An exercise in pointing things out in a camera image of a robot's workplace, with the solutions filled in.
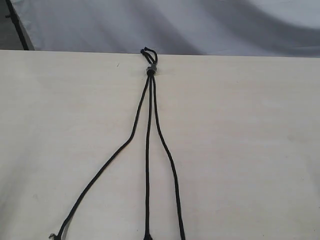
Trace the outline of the grey backdrop cloth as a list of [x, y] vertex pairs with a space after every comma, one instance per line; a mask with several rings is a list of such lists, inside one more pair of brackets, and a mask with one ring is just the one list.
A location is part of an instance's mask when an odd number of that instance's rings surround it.
[[35, 50], [320, 55], [317, 0], [14, 0]]

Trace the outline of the black stand pole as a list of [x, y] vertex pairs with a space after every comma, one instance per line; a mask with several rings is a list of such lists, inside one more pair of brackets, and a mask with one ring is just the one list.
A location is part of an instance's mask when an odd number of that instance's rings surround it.
[[11, 3], [10, 0], [5, 0], [5, 3], [7, 5], [7, 8], [8, 8], [8, 11], [9, 13], [7, 15], [5, 15], [5, 18], [6, 19], [10, 19], [12, 24], [14, 25], [14, 28], [15, 28], [15, 31], [18, 35], [18, 38], [19, 38], [19, 41], [21, 43], [21, 46], [23, 48], [24, 51], [29, 51], [29, 46], [28, 46], [28, 43], [27, 43], [27, 40], [24, 36], [24, 33], [23, 33], [23, 30], [22, 30], [22, 27], [20, 25], [20, 20], [19, 20], [19, 17], [13, 7], [13, 4]]

